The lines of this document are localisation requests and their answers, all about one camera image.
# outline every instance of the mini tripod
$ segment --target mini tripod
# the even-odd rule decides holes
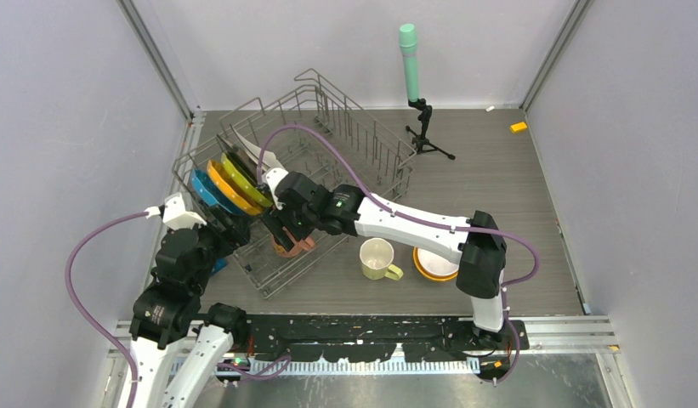
[[[409,125],[406,125],[406,131],[414,135],[414,137],[411,138],[411,143],[416,146],[417,155],[421,155],[423,153],[431,153],[432,151],[438,151],[445,154],[446,157],[449,158],[449,160],[456,159],[456,156],[454,156],[446,150],[441,149],[439,146],[431,143],[428,139],[426,139],[428,121],[431,119],[431,114],[434,108],[432,108],[431,105],[426,105],[426,99],[423,98],[417,99],[413,102],[409,100],[409,106],[421,111],[421,114],[419,114],[417,118],[421,122],[421,134],[417,134],[416,132],[411,130],[411,127]]]

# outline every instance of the mug handle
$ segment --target mug handle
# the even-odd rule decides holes
[[[391,265],[389,265],[389,269],[386,271],[386,275],[384,275],[384,276],[386,276],[387,278],[392,279],[394,281],[398,281],[399,279],[401,279],[401,277],[403,275],[404,275],[404,271],[401,270],[401,268],[399,268],[396,265],[391,264]]]

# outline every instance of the floor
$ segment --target floor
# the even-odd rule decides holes
[[[417,125],[413,110],[371,113],[401,137],[406,124]],[[221,114],[208,114],[202,139],[220,132]],[[500,229],[527,238],[542,256],[539,274],[509,291],[512,315],[581,315],[531,136],[509,132],[511,124],[522,120],[521,110],[435,110],[428,136],[457,159],[436,152],[416,157],[409,193],[399,203],[447,215],[470,217],[477,209],[492,214]],[[358,259],[363,241],[350,238],[269,300],[230,263],[212,278],[201,302],[204,309],[221,302],[249,313],[471,314],[468,297],[451,281],[422,277],[411,259],[412,248],[402,244],[394,244],[394,263],[404,270],[403,279],[368,280]],[[509,242],[508,248],[505,279],[527,273],[531,255],[518,244]]]
[[[223,388],[213,379],[203,389],[195,406],[611,406],[593,354],[534,354],[522,355],[521,359],[511,380],[497,388],[481,384],[471,376],[451,374],[278,377],[264,382],[241,381],[238,388]]]

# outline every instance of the blue plate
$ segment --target blue plate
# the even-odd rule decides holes
[[[191,186],[193,186],[193,190],[196,191],[198,196],[201,197],[207,206],[212,207],[218,204],[224,210],[234,215],[246,215],[246,213],[241,211],[236,204],[231,202],[231,200],[226,198],[226,196],[221,193],[218,187],[216,187],[216,184],[214,184],[213,181],[211,181],[211,179],[208,177],[208,174],[197,168],[194,168],[191,171]]]

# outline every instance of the yellow mug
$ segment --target yellow mug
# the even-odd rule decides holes
[[[398,281],[404,275],[401,268],[392,264],[394,247],[381,238],[371,238],[361,244],[359,258],[364,276],[371,280],[389,278]]]

